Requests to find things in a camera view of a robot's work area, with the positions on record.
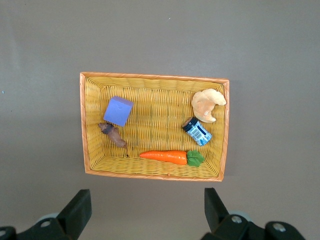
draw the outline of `wicker basket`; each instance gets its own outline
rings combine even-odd
[[[214,123],[202,123],[212,133],[205,146],[198,146],[182,129],[192,117],[191,100],[205,89],[221,92],[226,105],[214,107]],[[128,121],[119,127],[127,141],[128,155],[103,134],[98,123],[110,98],[134,102]],[[175,181],[222,181],[229,130],[229,80],[165,75],[82,72],[80,74],[81,124],[85,172],[121,178]],[[139,158],[151,150],[198,150],[205,161],[200,167]]]

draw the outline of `barcode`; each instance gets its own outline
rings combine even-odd
[[[193,132],[191,132],[191,134],[196,138],[196,139],[200,139],[201,138],[201,132],[196,128],[195,130],[193,130]]]

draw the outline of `basket rim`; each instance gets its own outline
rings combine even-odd
[[[90,167],[90,159],[88,153],[88,139],[86,126],[86,78],[89,77],[109,77],[109,78],[142,78],[142,79],[163,79],[163,80],[180,80],[180,81],[196,81],[196,82],[213,82],[222,84],[224,87],[225,119],[224,119],[224,137],[222,144],[222,155],[220,159],[220,170],[217,177],[185,177],[185,176],[164,176],[164,175],[149,175],[149,174],[127,174],[116,173],[110,171],[92,170]],[[198,182],[221,182],[224,178],[228,138],[229,138],[229,114],[230,114],[230,81],[227,78],[212,78],[212,77],[197,77],[197,76],[181,76],[181,75],[153,75],[153,74],[137,74],[137,73],[116,73],[116,72],[92,72],[84,71],[80,73],[80,112],[81,112],[81,130],[82,130],[82,145],[84,157],[84,170],[87,174],[118,177],[118,178],[136,178],[136,179],[155,179],[155,180],[172,180],[172,181],[198,181]]]

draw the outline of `black lid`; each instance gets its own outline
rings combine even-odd
[[[196,125],[196,123],[198,122],[198,119],[195,117],[189,118],[183,125],[182,128],[183,130],[185,130],[186,132],[189,132],[190,129],[192,129],[192,127],[194,125]]]

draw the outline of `purple cube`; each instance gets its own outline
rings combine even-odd
[[[132,101],[114,96],[110,99],[103,119],[123,127],[128,120],[133,105],[134,103]]]

